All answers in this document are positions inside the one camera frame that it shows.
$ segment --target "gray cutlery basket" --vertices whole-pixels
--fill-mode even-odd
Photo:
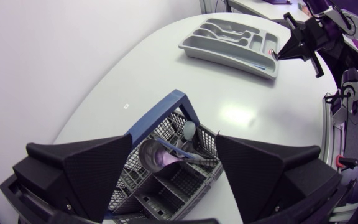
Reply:
[[[178,107],[183,114],[175,111]],[[173,91],[128,132],[133,138],[132,152],[109,204],[113,221],[126,223],[136,218],[182,219],[207,193],[212,181],[221,175],[223,167],[220,162],[214,167],[174,163],[154,174],[141,166],[138,149],[144,140],[162,138],[175,145],[183,138],[183,126],[189,119],[197,125],[193,138],[198,142],[196,150],[210,158],[218,158],[215,134],[199,124],[187,96],[178,90]]]

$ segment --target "purple object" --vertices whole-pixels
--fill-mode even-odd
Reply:
[[[269,2],[270,4],[292,4],[288,0],[264,0],[265,2]]]

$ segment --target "metal robot arm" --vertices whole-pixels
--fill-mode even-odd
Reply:
[[[313,17],[305,22],[301,28],[290,13],[284,19],[291,26],[291,37],[279,53],[274,53],[277,60],[300,58],[304,61],[312,60],[317,77],[324,75],[315,51],[328,44],[342,39],[342,34],[352,39],[358,39],[358,16],[338,8],[332,2],[330,6],[326,0],[304,0]]]

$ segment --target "desk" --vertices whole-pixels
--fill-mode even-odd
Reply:
[[[145,38],[108,72],[55,144],[123,135],[165,95],[179,89],[188,95],[200,122],[215,133],[287,146],[321,145],[321,100],[327,92],[336,92],[321,57],[323,77],[315,77],[310,61],[284,60],[276,80],[188,58],[178,44],[209,18],[257,24],[276,35],[280,45],[290,38],[284,26],[244,14],[205,14],[174,22]],[[225,173],[186,219],[209,217],[242,223]]]
[[[302,0],[291,0],[291,5],[273,5],[263,0],[228,0],[229,5],[234,9],[253,16],[260,16],[265,19],[273,21],[283,20],[285,13],[289,12],[293,18],[300,23],[304,23],[309,17],[298,9],[298,3],[303,3]],[[343,36],[345,43],[358,53],[358,48],[353,41]]]

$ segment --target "metal bracket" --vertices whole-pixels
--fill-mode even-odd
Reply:
[[[341,173],[341,169],[336,166],[335,158],[343,156],[345,128],[344,123],[336,123],[329,104],[323,98],[323,141],[319,159],[331,166],[334,170]]]
[[[350,28],[347,27],[341,13],[350,23]],[[352,39],[358,39],[358,16],[345,9],[341,9],[341,13],[330,6],[329,9],[325,10],[319,17],[328,16],[345,32],[346,36]]]

